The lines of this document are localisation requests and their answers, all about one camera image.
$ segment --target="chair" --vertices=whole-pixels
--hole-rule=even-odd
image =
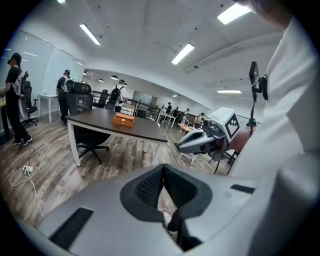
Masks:
[[[74,115],[85,110],[91,110],[93,105],[93,97],[94,96],[91,94],[91,87],[89,84],[75,82],[72,91],[66,94],[66,102],[70,114]],[[76,147],[85,149],[79,155],[79,158],[83,157],[88,152],[92,152],[101,165],[102,161],[95,150],[106,149],[107,151],[109,151],[108,146],[99,145],[104,143],[110,137],[110,134],[82,128],[75,125],[74,137],[75,143],[77,143]]]
[[[97,100],[94,99],[94,103],[92,105],[96,108],[104,108],[106,106],[106,100],[109,97],[108,90],[103,90],[102,93],[100,94],[100,99],[99,102],[97,103]]]
[[[34,123],[35,126],[37,126],[37,122],[38,119],[35,118],[30,118],[30,114],[36,112],[38,110],[38,108],[36,107],[36,102],[38,99],[33,99],[34,100],[34,106],[32,106],[31,103],[31,92],[32,92],[32,87],[30,85],[29,81],[25,81],[24,82],[24,97],[25,97],[25,102],[26,102],[26,107],[27,107],[27,111],[28,111],[28,120],[24,120],[21,123],[23,124],[23,126],[26,126],[26,124],[29,125],[29,123]]]

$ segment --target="dark wooden tabletop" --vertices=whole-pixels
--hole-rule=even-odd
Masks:
[[[85,110],[77,114],[71,114],[65,118],[80,124],[96,127],[114,133],[130,135],[143,139],[168,142],[155,121],[134,117],[133,127],[123,126],[113,123],[113,118],[117,112],[104,108]]]

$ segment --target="black pants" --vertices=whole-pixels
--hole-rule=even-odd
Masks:
[[[66,116],[68,115],[68,104],[67,104],[67,99],[59,99],[59,106],[60,106],[60,111],[61,111],[61,117],[60,119],[64,122],[66,122]]]
[[[28,134],[24,126],[20,123],[18,104],[10,107],[7,106],[6,114],[14,132],[15,142],[21,142],[21,138],[24,141],[29,140],[31,138],[30,135]]]
[[[120,113],[121,108],[122,108],[122,106],[115,106],[115,107],[114,107],[114,111]]]

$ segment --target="backpack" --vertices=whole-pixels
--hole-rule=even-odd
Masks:
[[[24,95],[25,94],[25,89],[24,89],[24,84],[25,81],[27,79],[27,77],[29,76],[28,71],[26,72],[21,72],[21,74],[18,75],[17,79],[15,80],[14,83],[12,84],[14,93],[20,98],[21,94]]]
[[[74,88],[75,85],[75,81],[69,76],[65,79],[63,85],[61,85],[63,91],[65,93],[72,91],[72,89]]]
[[[121,89],[124,88],[123,86],[119,89],[117,87],[117,84],[115,85],[115,88],[112,90],[111,95],[110,95],[110,99],[112,99],[112,101],[117,102],[119,97],[121,97]],[[119,99],[118,101],[119,104],[123,103],[122,98]]]

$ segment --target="cap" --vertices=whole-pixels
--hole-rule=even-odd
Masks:
[[[15,52],[15,53],[12,55],[11,59],[8,60],[8,64],[10,64],[10,61],[13,60],[13,59],[15,59],[15,60],[17,60],[17,61],[18,61],[19,59],[21,60],[21,55],[20,55],[18,52]]]

